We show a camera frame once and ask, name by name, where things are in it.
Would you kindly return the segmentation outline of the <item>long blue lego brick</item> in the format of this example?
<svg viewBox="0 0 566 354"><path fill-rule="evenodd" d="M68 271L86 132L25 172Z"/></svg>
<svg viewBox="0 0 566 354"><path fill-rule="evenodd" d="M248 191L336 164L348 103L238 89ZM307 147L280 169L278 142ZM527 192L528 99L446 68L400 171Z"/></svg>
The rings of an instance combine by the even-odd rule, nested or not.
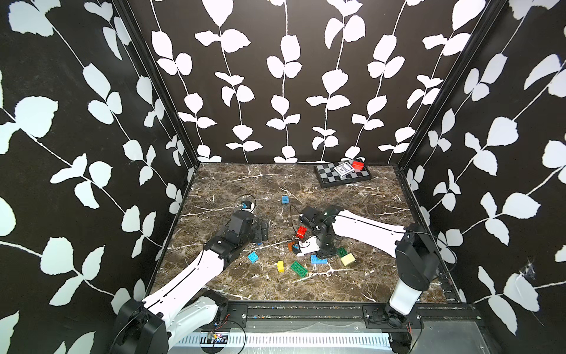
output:
<svg viewBox="0 0 566 354"><path fill-rule="evenodd" d="M321 259L316 255L311 255L310 256L310 260L311 260L311 264L313 266L315 265L327 265L328 264L328 260L327 259Z"/></svg>

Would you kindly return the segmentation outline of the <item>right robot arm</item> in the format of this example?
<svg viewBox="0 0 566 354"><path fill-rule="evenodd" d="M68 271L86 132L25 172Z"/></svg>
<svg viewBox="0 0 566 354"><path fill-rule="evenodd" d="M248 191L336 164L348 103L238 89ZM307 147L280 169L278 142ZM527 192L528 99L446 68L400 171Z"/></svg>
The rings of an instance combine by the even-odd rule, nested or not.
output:
<svg viewBox="0 0 566 354"><path fill-rule="evenodd" d="M323 211L306 206L299 212L299 222L299 255L314 253L321 260L339 256L346 263L348 255L338 250L335 240L347 238L395 259L399 280L384 313L390 322L404 321L439 275L442 255L435 236L418 224L384 224L334 205Z"/></svg>

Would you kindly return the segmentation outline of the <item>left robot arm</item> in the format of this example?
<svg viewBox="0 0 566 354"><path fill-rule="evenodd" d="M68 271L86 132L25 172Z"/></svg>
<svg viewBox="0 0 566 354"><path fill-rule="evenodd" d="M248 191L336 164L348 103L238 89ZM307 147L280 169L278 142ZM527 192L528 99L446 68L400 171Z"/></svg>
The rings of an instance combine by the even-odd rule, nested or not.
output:
<svg viewBox="0 0 566 354"><path fill-rule="evenodd" d="M231 218L196 259L142 300L129 299L113 327L110 353L168 353L181 339L227 312L227 300L203 287L225 271L249 243L268 239L268 223L254 214L252 195L237 198Z"/></svg>

